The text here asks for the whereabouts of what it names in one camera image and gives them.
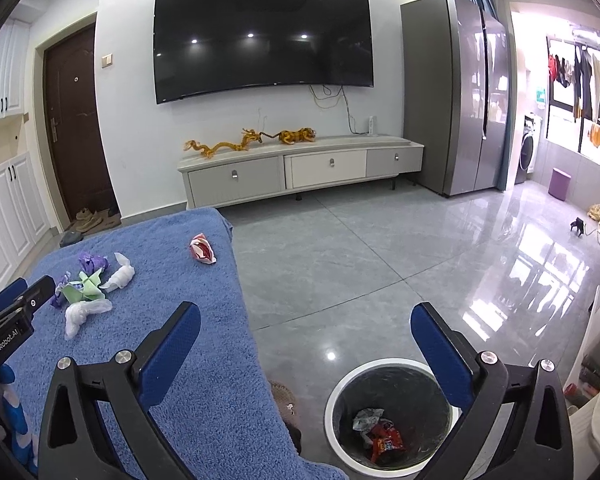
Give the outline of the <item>purple wrapper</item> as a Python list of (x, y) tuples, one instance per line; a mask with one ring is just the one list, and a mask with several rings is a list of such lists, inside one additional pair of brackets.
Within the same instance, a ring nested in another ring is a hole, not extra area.
[(54, 296), (50, 300), (50, 304), (60, 309), (65, 307), (67, 304), (72, 304), (76, 299), (76, 288), (74, 287), (73, 281), (71, 281), (71, 273), (67, 271), (57, 282)]
[(81, 270), (86, 275), (93, 275), (98, 271), (105, 272), (109, 266), (108, 259), (105, 256), (94, 255), (90, 252), (80, 252), (78, 261)]

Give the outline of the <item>red orange snack bag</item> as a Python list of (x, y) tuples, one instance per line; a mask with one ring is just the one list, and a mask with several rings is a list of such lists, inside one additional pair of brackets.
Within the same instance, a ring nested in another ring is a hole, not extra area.
[(394, 423), (385, 418), (378, 420), (378, 423), (368, 433), (372, 440), (372, 455), (370, 461), (376, 465), (387, 465), (405, 453), (405, 446)]

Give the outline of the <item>silver brown snack wrapper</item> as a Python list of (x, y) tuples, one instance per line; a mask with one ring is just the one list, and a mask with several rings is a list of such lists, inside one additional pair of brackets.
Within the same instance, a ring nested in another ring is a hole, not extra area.
[(365, 446), (373, 444), (370, 432), (378, 424), (384, 413), (383, 408), (363, 408), (354, 416), (352, 430), (361, 436)]

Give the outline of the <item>small red white wrapper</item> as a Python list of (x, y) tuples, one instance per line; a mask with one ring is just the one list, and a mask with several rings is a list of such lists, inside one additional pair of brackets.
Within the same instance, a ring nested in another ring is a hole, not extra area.
[(199, 233), (195, 235), (190, 240), (188, 248), (190, 254), (196, 261), (203, 264), (216, 263), (214, 250), (204, 233)]

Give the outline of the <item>white rim trash bin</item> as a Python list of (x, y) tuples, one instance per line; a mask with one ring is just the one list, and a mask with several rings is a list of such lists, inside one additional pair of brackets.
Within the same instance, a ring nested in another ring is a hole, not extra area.
[[(363, 408), (383, 408), (400, 431), (405, 453), (387, 465), (370, 461), (365, 446), (352, 430), (354, 416)], [(409, 359), (370, 361), (340, 379), (329, 395), (324, 430), (329, 446), (343, 465), (374, 479), (396, 479), (418, 474), (434, 456), (460, 418), (460, 410), (446, 400), (430, 368)]]

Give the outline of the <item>grey slipper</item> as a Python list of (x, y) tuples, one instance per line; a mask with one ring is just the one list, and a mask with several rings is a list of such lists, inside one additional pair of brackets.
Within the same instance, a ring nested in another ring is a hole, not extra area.
[(84, 234), (80, 231), (66, 231), (62, 234), (62, 237), (59, 241), (60, 247), (67, 247), (74, 245), (76, 243), (82, 242), (84, 240)]

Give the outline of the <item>beige slippers at door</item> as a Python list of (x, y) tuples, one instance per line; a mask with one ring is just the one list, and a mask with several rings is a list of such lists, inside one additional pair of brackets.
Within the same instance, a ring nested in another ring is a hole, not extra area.
[(91, 212), (83, 208), (76, 214), (73, 229), (82, 234), (95, 234), (100, 231), (113, 229), (120, 226), (121, 218), (119, 211), (114, 208)]

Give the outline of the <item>blue fluffy blanket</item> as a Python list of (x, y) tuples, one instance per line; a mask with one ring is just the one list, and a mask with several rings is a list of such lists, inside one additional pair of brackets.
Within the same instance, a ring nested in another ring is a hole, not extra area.
[(260, 367), (232, 228), (212, 208), (86, 240), (135, 274), (73, 338), (50, 306), (10, 358), (43, 479), (338, 479), (300, 456)]

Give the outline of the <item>black toy animal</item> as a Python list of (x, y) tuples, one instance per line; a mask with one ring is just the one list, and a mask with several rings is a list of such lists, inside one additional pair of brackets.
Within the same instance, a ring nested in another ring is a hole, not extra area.
[(575, 218), (573, 222), (570, 223), (570, 230), (576, 231), (577, 236), (582, 236), (585, 231), (585, 222), (582, 218)]

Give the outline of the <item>brown knitted slipper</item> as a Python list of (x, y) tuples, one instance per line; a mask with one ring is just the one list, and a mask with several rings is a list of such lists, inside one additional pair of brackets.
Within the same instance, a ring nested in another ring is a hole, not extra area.
[(277, 405), (279, 415), (283, 419), (291, 441), (296, 451), (302, 453), (302, 433), (299, 425), (299, 415), (297, 412), (297, 400), (289, 388), (280, 382), (268, 382), (271, 387), (273, 399)]

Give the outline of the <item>purple stool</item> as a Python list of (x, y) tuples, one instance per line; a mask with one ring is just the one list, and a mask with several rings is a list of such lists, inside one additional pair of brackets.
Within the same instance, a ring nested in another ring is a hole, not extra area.
[(552, 169), (552, 175), (550, 176), (550, 184), (547, 189), (548, 194), (564, 202), (567, 199), (570, 182), (570, 174), (554, 167)]

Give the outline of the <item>dark brown entry door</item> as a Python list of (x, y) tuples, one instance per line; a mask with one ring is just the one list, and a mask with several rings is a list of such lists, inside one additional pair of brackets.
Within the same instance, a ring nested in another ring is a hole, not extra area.
[(94, 45), (91, 24), (47, 49), (43, 60), (50, 156), (72, 221), (87, 212), (119, 212), (99, 130)]

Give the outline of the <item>white grey TV cabinet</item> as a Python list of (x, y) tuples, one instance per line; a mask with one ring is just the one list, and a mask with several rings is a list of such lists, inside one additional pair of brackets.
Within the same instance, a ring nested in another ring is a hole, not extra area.
[(285, 145), (253, 144), (205, 159), (183, 159), (187, 207), (226, 207), (254, 200), (394, 179), (422, 169), (425, 147), (397, 136), (328, 136)]

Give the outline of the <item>golden dragon figurine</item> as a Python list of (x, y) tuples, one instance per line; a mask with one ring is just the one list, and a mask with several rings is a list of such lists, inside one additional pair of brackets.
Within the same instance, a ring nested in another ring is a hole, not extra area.
[(194, 151), (202, 158), (212, 159), (218, 151), (229, 150), (232, 152), (248, 151), (252, 144), (261, 144), (263, 142), (262, 133), (254, 129), (242, 130), (242, 137), (237, 143), (221, 141), (213, 145), (203, 144), (196, 140), (188, 140), (184, 143), (183, 151)]

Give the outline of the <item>washing machine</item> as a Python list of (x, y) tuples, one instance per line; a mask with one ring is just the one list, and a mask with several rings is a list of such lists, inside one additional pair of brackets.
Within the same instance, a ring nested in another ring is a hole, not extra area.
[(536, 154), (540, 142), (542, 119), (538, 115), (524, 116), (524, 135), (520, 144), (520, 153), (515, 178), (515, 184), (524, 183), (534, 171)]

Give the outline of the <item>golden tiger figurine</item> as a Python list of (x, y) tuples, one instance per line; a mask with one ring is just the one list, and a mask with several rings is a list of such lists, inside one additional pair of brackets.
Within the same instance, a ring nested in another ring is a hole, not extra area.
[(303, 142), (314, 142), (316, 132), (312, 128), (304, 127), (298, 130), (282, 130), (276, 134), (263, 133), (269, 139), (275, 139), (281, 144), (294, 145)]

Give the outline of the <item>grey steel refrigerator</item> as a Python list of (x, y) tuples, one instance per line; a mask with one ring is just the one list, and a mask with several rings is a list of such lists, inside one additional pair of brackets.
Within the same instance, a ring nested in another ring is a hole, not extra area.
[(507, 136), (505, 27), (471, 0), (400, 7), (404, 134), (422, 144), (418, 182), (445, 197), (496, 188)]

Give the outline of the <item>white upper wall cabinets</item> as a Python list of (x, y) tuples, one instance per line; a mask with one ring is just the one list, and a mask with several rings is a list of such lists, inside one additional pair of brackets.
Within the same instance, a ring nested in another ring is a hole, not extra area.
[(23, 113), (29, 25), (7, 20), (0, 29), (0, 119)]

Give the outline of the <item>beige light switch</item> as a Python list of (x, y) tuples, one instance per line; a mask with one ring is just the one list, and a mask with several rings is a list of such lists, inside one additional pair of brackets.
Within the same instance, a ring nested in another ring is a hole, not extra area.
[(106, 68), (106, 67), (110, 66), (112, 64), (113, 60), (114, 60), (114, 56), (111, 53), (104, 55), (102, 57), (102, 68)]

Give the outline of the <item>black wall television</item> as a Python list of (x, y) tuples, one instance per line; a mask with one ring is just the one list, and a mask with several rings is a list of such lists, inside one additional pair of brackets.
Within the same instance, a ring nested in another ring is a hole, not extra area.
[(159, 104), (214, 92), (373, 87), (370, 0), (155, 0)]

